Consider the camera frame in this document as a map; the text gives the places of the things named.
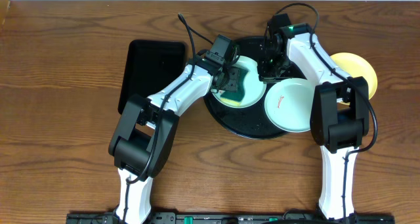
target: black cable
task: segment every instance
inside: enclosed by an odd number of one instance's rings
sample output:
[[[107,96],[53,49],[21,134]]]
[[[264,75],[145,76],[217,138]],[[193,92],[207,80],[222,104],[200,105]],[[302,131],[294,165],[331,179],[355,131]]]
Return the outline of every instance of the black cable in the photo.
[[[204,39],[204,40],[206,40],[206,41],[208,41],[210,44],[213,44],[213,42],[210,40],[210,39],[208,39],[208,38],[206,38],[206,37],[204,37],[203,35],[201,35],[200,33],[198,33],[197,31],[195,31],[195,30],[193,30],[191,27],[188,27],[193,33],[195,33],[198,37],[200,37],[200,38],[202,38],[202,39]]]
[[[238,45],[236,45],[236,58],[229,62],[229,64],[225,68],[229,70],[233,65],[235,65],[239,61],[239,57],[241,57],[241,49]]]
[[[197,55],[202,56],[204,53],[208,52],[209,49],[202,49],[200,51],[198,51]]]
[[[181,83],[179,83],[176,87],[174,87],[168,94],[165,95],[165,97],[163,98],[162,104],[159,108],[159,114],[157,116],[157,122],[156,122],[156,126],[155,126],[155,133],[154,133],[154,138],[153,138],[153,143],[152,143],[152,149],[150,150],[150,155],[149,158],[147,159],[146,165],[144,166],[144,169],[142,171],[142,173],[134,180],[130,181],[128,180],[128,178],[125,180],[127,182],[127,188],[125,190],[125,207],[124,207],[124,215],[123,215],[123,224],[125,224],[125,217],[127,215],[127,211],[128,211],[128,196],[129,196],[129,189],[130,189],[130,185],[136,183],[137,181],[139,181],[142,177],[144,177],[144,175],[146,175],[147,171],[149,170],[150,164],[152,163],[153,160],[153,156],[154,156],[154,152],[156,150],[156,145],[158,143],[158,134],[159,134],[159,129],[160,129],[160,124],[162,121],[162,112],[163,112],[163,108],[165,107],[165,103],[167,102],[167,100],[169,99],[169,97],[171,97],[171,95],[178,90],[181,86],[183,86],[188,80],[191,79],[191,77],[194,74],[194,70],[196,69],[196,47],[194,45],[194,40],[192,38],[192,34],[191,31],[193,31],[194,33],[196,33],[197,35],[199,35],[200,37],[205,38],[204,36],[200,35],[199,33],[195,32],[192,28],[190,28],[184,18],[184,16],[181,13],[178,13],[178,18],[179,20],[185,25],[186,30],[188,32],[188,35],[190,37],[190,41],[191,41],[191,48],[192,48],[192,67],[191,67],[191,72],[190,74],[187,76],[187,78],[184,79],[184,81],[182,81]]]
[[[343,195],[342,195],[342,198],[343,198],[343,221],[344,221],[344,223],[346,223],[347,222],[347,219],[346,219],[346,202],[345,202],[345,198],[346,198],[346,182],[347,182],[347,164],[348,164],[348,157],[351,155],[351,154],[356,154],[356,153],[359,153],[359,152],[365,152],[365,151],[367,151],[367,150],[369,150],[371,147],[373,147],[373,145],[375,144],[375,142],[376,142],[376,138],[377,138],[377,135],[378,135],[378,123],[377,123],[377,119],[376,119],[376,115],[375,115],[375,111],[373,110],[373,107],[372,107],[372,105],[370,104],[370,102],[369,102],[369,98],[367,97],[367,96],[365,96],[362,92],[361,92],[361,90],[359,89],[359,88],[357,88],[357,86],[355,86],[352,82],[350,82],[348,79],[346,79],[345,77],[343,77],[341,74],[338,74],[325,60],[324,60],[324,58],[322,58],[322,56],[321,56],[321,54],[318,52],[318,50],[316,50],[316,48],[315,48],[315,44],[314,44],[314,42],[313,42],[313,39],[312,39],[312,37],[313,37],[313,35],[314,35],[314,32],[315,32],[315,29],[316,29],[316,26],[318,25],[318,22],[320,21],[320,14],[318,13],[318,11],[313,7],[313,6],[311,6],[311,5],[309,5],[309,4],[306,4],[306,3],[292,3],[292,4],[289,4],[289,5],[286,5],[285,7],[283,7],[283,8],[281,8],[278,12],[276,12],[276,14],[278,14],[278,13],[280,13],[280,12],[282,12],[284,9],[286,9],[286,8],[288,8],[288,7],[291,7],[291,6],[294,6],[294,5],[302,5],[302,6],[306,6],[306,7],[309,7],[310,9],[312,9],[314,12],[315,12],[315,14],[316,14],[316,22],[315,22],[315,25],[314,25],[314,27],[313,27],[313,29],[312,29],[312,31],[311,31],[311,33],[310,33],[310,35],[309,35],[309,43],[310,43],[310,47],[313,49],[313,51],[315,52],[315,55],[322,61],[322,63],[328,68],[328,70],[330,70],[331,71],[331,73],[332,74],[334,74],[335,76],[337,76],[338,78],[340,78],[341,80],[343,80],[345,83],[347,83],[347,85],[349,85],[350,86],[350,88],[351,89],[353,89],[353,90],[355,90],[355,92],[357,92],[360,96],[361,96],[361,98],[363,99],[363,101],[365,102],[365,104],[366,104],[366,106],[367,106],[367,108],[369,109],[369,111],[370,111],[370,114],[371,114],[371,117],[372,117],[372,121],[373,121],[373,137],[372,137],[372,140],[371,140],[371,142],[370,142],[370,144],[368,144],[368,146],[366,146],[366,147],[364,147],[364,148],[359,148],[359,149],[357,149],[357,150],[353,150],[353,151],[350,151],[350,152],[347,152],[346,153],[346,156],[344,157],[344,160],[345,160],[345,166],[344,166],[344,178],[343,178]]]

